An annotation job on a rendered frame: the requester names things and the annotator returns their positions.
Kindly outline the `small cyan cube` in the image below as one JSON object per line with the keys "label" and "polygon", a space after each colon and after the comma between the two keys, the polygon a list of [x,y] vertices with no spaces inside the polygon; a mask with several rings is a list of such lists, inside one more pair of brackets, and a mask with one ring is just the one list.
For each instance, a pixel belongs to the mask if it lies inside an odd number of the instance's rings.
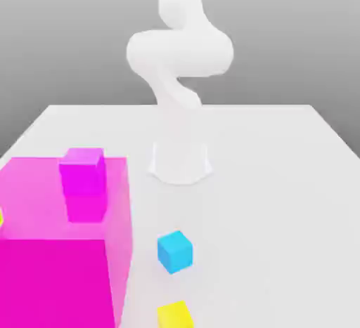
{"label": "small cyan cube", "polygon": [[157,259],[169,274],[193,265],[193,245],[180,230],[157,240]]}

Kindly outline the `small purple cube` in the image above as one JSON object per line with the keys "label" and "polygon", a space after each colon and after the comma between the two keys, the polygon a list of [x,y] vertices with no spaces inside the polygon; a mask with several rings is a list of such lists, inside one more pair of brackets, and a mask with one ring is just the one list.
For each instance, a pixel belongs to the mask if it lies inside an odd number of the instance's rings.
{"label": "small purple cube", "polygon": [[72,147],[60,158],[58,166],[68,220],[73,223],[101,222],[107,210],[103,149]]}

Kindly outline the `large magenta box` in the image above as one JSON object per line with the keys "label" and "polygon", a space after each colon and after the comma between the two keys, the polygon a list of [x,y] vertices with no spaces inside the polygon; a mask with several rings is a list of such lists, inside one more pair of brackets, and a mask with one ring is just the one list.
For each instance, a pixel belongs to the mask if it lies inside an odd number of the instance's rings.
{"label": "large magenta box", "polygon": [[132,255],[127,161],[106,159],[103,219],[72,223],[55,157],[0,169],[0,328],[119,328]]}

